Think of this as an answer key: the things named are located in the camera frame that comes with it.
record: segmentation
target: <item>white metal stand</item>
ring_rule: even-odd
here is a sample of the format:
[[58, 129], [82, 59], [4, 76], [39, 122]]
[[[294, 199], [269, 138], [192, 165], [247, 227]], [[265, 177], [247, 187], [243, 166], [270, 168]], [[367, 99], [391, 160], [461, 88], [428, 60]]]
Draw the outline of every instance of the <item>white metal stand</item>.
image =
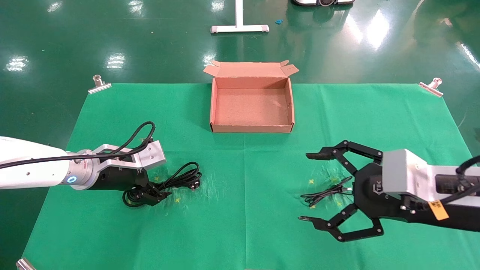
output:
[[210, 29], [211, 33], [268, 31], [268, 25], [243, 25], [243, 0], [235, 0], [235, 25], [218, 25]]

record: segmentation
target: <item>green floor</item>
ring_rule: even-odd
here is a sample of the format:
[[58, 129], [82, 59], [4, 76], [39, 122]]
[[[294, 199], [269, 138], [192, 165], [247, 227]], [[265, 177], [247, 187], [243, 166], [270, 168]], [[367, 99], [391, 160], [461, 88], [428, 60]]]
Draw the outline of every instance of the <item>green floor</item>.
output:
[[[269, 24], [269, 33], [210, 34], [212, 25], [234, 23], [233, 2], [3, 1], [0, 135], [65, 147], [95, 74], [115, 83], [207, 83], [202, 69], [211, 60], [290, 60], [300, 69], [294, 83], [440, 77], [464, 140], [480, 154], [477, 0], [357, 0], [342, 9], [245, 0], [245, 23]], [[13, 269], [22, 254], [46, 191], [0, 192], [0, 269]]]

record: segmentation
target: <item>green cloth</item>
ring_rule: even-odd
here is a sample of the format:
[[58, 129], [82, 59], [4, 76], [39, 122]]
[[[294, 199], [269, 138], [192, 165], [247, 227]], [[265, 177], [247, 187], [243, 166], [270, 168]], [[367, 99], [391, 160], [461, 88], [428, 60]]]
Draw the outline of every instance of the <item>green cloth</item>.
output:
[[[164, 181], [193, 160], [201, 165], [202, 186], [195, 192], [173, 190], [167, 201], [140, 209], [124, 206], [118, 191], [51, 188], [24, 252], [37, 269], [478, 266], [478, 233], [382, 220], [384, 236], [340, 243], [297, 219], [329, 219], [350, 203], [351, 197], [336, 195], [310, 209], [299, 198], [347, 176], [336, 161], [305, 157], [323, 146], [347, 139], [383, 151], [407, 148], [432, 165], [458, 165], [470, 158], [442, 98], [418, 85], [296, 84], [291, 134], [214, 134], [210, 89], [204, 84], [115, 84], [88, 96], [68, 150], [121, 145], [138, 125], [154, 121], [154, 139], [168, 161], [149, 171], [151, 179]], [[351, 153], [347, 158], [357, 168], [368, 162]], [[370, 221], [358, 212], [340, 229], [368, 227]]]

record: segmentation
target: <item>cardboard box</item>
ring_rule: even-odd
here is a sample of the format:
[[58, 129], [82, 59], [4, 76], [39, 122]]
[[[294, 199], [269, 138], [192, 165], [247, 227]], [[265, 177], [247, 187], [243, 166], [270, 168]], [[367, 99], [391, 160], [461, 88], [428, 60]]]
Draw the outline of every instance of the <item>cardboard box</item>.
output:
[[290, 133], [295, 123], [290, 78], [294, 65], [212, 61], [213, 132]]

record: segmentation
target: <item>orange label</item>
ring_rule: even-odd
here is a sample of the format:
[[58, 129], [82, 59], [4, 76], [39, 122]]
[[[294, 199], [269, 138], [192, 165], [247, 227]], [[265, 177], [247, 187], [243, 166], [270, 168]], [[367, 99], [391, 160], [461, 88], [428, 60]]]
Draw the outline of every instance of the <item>orange label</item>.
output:
[[428, 202], [428, 205], [430, 205], [430, 209], [432, 209], [437, 220], [441, 221], [449, 218], [447, 211], [445, 211], [444, 205], [440, 200]]

